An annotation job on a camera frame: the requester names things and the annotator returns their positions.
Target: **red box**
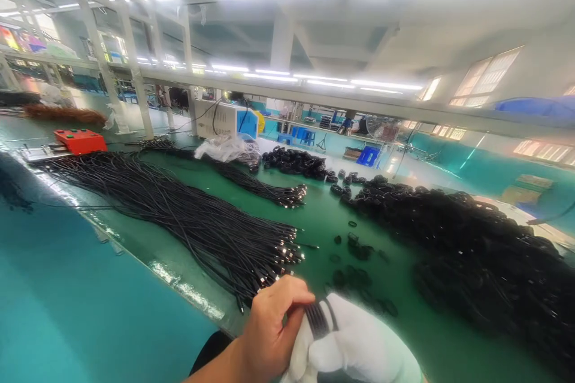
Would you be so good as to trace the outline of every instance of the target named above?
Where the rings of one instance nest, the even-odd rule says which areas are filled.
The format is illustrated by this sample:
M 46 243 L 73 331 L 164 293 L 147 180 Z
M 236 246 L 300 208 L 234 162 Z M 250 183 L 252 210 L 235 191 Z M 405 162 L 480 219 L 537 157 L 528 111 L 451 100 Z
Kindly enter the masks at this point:
M 102 135 L 87 129 L 54 130 L 54 136 L 63 142 L 72 154 L 88 154 L 94 151 L 108 151 Z

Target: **white device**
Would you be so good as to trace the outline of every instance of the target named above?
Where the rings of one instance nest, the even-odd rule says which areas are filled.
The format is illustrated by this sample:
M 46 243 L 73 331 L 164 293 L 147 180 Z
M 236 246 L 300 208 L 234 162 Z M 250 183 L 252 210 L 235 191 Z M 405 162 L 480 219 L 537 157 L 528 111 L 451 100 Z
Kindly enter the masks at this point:
M 240 125 L 241 133 L 246 133 L 254 139 L 258 137 L 258 116 L 249 108 L 246 112 L 245 105 L 196 100 L 194 106 L 200 138 L 213 138 L 217 135 L 235 136 Z

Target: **human hand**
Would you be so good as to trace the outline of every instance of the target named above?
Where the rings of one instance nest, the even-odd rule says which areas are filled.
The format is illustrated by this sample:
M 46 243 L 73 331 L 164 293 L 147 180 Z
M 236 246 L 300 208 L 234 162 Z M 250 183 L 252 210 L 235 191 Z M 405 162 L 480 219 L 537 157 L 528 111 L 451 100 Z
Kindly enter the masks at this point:
M 305 281 L 290 275 L 262 289 L 253 299 L 250 318 L 238 338 L 238 351 L 243 355 L 250 382 L 268 382 L 288 368 L 293 343 L 304 318 L 301 305 L 315 300 Z
M 425 381 L 411 351 L 384 322 L 335 293 L 319 305 L 330 333 L 314 340 L 304 319 L 283 382 L 313 383 L 317 371 L 338 369 L 369 383 Z

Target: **green workbench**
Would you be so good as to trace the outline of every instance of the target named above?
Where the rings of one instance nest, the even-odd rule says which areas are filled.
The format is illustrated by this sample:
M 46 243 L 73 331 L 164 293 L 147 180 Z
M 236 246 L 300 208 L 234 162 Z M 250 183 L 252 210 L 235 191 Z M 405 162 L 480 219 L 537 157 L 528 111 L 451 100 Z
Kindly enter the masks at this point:
M 157 130 L 165 127 L 165 115 L 156 111 L 151 113 Z M 0 149 L 14 152 L 24 143 L 36 147 L 51 141 L 53 130 L 72 127 L 80 128 L 82 125 L 0 117 Z M 103 134 L 106 141 L 119 142 L 109 147 L 118 151 L 136 149 L 124 146 L 122 142 L 133 141 L 136 136 L 142 135 L 141 132 L 122 136 L 111 132 Z M 180 147 L 197 143 L 186 133 L 172 135 L 172 138 Z M 171 170 L 184 183 L 227 200 L 253 215 L 297 227 L 300 242 L 316 244 L 320 249 L 303 249 L 305 261 L 293 268 L 320 297 L 324 295 L 326 283 L 331 283 L 332 273 L 336 269 L 345 270 L 347 265 L 365 269 L 373 280 L 370 288 L 372 296 L 390 299 L 398 309 L 397 318 L 387 315 L 384 319 L 412 349 L 432 383 L 559 381 L 523 346 L 506 338 L 489 338 L 452 314 L 433 311 L 411 283 L 411 268 L 420 258 L 417 251 L 394 241 L 391 232 L 385 232 L 372 221 L 340 205 L 338 199 L 330 194 L 329 185 L 284 175 L 275 169 L 261 170 L 258 179 L 274 186 L 307 184 L 305 205 L 285 209 L 241 189 L 203 162 L 180 160 L 159 153 L 146 154 L 142 158 Z M 61 183 L 54 184 L 53 179 L 45 174 L 38 176 L 44 177 L 44 183 L 53 184 L 53 189 L 60 190 L 59 194 L 68 194 L 79 205 L 102 203 L 101 198 L 87 191 Z M 39 189 L 45 187 L 41 184 L 39 181 Z M 354 194 L 359 191 L 358 186 L 352 188 L 355 188 Z M 202 272 L 178 240 L 154 224 L 126 217 L 113 210 L 80 212 L 218 326 L 232 335 L 241 333 L 247 313 L 244 316 L 240 314 L 235 299 Z M 349 227 L 350 220 L 356 221 L 357 227 Z M 355 260 L 347 252 L 348 232 L 358 235 L 362 244 L 371 245 L 376 251 L 384 250 L 390 262 L 384 262 L 377 253 L 367 262 Z M 341 245 L 334 243 L 337 235 L 343 238 Z M 329 257 L 334 253 L 341 257 L 341 263 L 330 261 Z

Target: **person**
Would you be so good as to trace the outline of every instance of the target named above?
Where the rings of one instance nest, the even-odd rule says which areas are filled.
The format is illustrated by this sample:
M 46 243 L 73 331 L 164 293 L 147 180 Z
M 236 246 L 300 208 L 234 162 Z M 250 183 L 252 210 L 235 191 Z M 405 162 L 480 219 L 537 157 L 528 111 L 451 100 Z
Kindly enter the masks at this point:
M 336 294 L 320 302 L 332 332 L 314 341 L 304 307 L 315 300 L 305 281 L 290 275 L 262 289 L 243 334 L 184 383 L 268 383 L 282 374 L 283 382 L 313 382 L 318 370 L 340 368 L 371 383 L 426 382 L 385 323 Z

